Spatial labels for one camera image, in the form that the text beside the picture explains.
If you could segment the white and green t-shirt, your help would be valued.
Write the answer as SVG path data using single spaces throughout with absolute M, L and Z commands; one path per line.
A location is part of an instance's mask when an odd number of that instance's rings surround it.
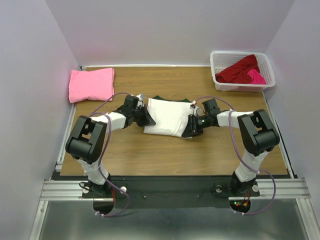
M 149 98 L 147 111 L 155 125 L 144 127 L 143 133 L 181 138 L 187 127 L 189 115 L 194 113 L 191 102 Z

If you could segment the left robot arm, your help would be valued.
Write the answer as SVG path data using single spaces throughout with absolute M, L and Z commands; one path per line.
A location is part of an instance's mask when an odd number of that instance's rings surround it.
M 143 102 L 142 95 L 128 94 L 123 105 L 110 113 L 96 116 L 81 115 L 75 122 L 65 144 L 65 151 L 81 164 L 87 174 L 88 183 L 80 187 L 87 193 L 93 192 L 100 197 L 112 191 L 111 175 L 102 165 L 102 157 L 111 139 L 111 133 L 136 123 L 139 127 L 156 124 Z

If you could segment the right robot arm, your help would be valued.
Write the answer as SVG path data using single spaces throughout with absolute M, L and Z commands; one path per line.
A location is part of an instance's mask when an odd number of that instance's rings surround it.
M 234 195 L 251 191 L 265 157 L 280 143 L 280 136 L 268 113 L 259 109 L 251 112 L 238 112 L 233 108 L 222 111 L 215 98 L 204 101 L 204 114 L 197 113 L 197 102 L 190 108 L 183 138 L 201 135 L 208 127 L 228 127 L 235 153 L 240 164 L 231 176 L 229 189 Z

